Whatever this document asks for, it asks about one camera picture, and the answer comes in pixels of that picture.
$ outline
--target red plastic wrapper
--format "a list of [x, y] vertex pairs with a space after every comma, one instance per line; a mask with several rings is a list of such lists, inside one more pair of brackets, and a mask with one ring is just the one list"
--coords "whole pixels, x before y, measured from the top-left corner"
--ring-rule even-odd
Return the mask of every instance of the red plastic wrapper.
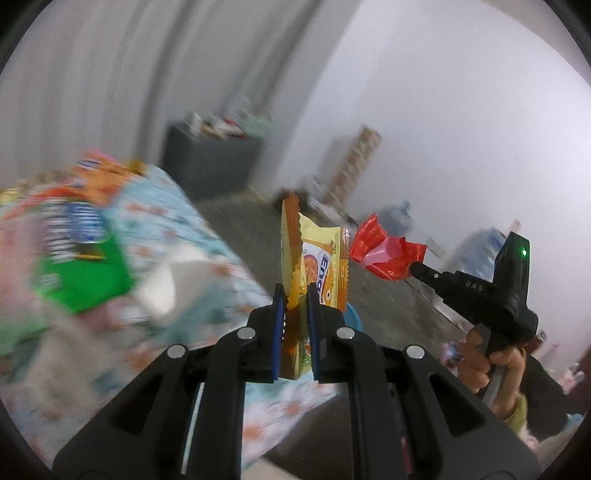
[[404, 280], [410, 276], [408, 267], [425, 260], [426, 251], [426, 245], [388, 236], [374, 213], [359, 227], [349, 257], [384, 280]]

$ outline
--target yellow package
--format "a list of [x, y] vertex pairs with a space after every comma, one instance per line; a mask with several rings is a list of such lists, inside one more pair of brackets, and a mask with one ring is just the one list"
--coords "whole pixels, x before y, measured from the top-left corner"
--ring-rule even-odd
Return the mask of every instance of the yellow package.
[[296, 380], [311, 369], [307, 286], [316, 285], [321, 303], [344, 311], [349, 275], [349, 231], [321, 228], [300, 214], [299, 202], [283, 202], [281, 268], [287, 295], [280, 376]]

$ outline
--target green package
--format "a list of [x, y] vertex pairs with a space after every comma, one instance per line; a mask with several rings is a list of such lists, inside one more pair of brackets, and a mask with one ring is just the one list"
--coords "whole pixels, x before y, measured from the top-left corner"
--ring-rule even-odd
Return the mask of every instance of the green package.
[[133, 285], [115, 234], [87, 202], [53, 199], [41, 206], [44, 252], [35, 290], [78, 313]]

